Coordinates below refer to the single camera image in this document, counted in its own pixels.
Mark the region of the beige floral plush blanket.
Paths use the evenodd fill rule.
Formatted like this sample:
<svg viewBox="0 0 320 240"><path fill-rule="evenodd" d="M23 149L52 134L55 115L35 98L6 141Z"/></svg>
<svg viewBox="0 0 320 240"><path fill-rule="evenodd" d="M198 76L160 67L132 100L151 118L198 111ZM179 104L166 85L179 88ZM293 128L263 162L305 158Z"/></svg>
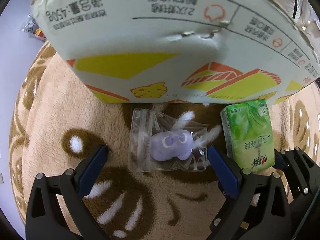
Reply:
<svg viewBox="0 0 320 240"><path fill-rule="evenodd" d="M36 175L62 174L97 147L108 161L84 203L111 239L206 239L223 205L211 167L203 172L128 169L135 104L98 100L45 43L20 88L11 120L11 183L25 218Z"/></svg>

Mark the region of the snack bags on floor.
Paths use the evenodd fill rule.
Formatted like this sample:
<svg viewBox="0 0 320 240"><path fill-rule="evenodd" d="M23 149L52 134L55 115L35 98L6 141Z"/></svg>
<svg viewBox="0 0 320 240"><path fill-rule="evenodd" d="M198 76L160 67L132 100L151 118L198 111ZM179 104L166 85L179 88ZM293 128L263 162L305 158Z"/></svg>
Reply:
<svg viewBox="0 0 320 240"><path fill-rule="evenodd" d="M37 38L43 42L47 40L42 29L31 14L28 14L26 21L22 24L21 31L28 34L30 37Z"/></svg>

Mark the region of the printed cardboard box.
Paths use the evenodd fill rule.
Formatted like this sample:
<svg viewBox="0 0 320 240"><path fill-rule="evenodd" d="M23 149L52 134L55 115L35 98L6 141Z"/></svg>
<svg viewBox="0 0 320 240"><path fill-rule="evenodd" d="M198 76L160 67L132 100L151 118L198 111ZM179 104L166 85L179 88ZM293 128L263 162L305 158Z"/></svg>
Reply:
<svg viewBox="0 0 320 240"><path fill-rule="evenodd" d="M319 78L318 25L286 0L32 0L73 73L108 103L279 103Z"/></svg>

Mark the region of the white duvet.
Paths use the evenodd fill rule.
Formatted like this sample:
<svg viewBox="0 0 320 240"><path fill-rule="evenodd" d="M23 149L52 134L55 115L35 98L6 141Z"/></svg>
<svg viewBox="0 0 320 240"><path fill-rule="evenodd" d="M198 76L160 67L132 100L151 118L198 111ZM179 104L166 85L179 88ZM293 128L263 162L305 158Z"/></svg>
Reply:
<svg viewBox="0 0 320 240"><path fill-rule="evenodd" d="M308 0L276 0L295 23L303 29L319 53L319 18Z"/></svg>

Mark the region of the purple plush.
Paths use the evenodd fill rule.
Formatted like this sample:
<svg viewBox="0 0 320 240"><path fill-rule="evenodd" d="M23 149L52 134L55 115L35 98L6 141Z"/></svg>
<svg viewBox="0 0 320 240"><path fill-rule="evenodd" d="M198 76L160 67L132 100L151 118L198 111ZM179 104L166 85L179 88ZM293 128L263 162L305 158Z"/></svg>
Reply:
<svg viewBox="0 0 320 240"><path fill-rule="evenodd" d="M133 111L129 169L202 172L207 167L207 125L149 109Z"/></svg>

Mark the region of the green tissue pack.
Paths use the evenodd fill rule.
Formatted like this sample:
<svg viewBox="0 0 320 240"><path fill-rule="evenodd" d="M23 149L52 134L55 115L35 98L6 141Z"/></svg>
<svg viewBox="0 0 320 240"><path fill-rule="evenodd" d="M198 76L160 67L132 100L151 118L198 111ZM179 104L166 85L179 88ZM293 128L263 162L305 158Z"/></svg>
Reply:
<svg viewBox="0 0 320 240"><path fill-rule="evenodd" d="M240 168L255 173L275 164L273 131L266 100L228 105L220 116L227 156Z"/></svg>

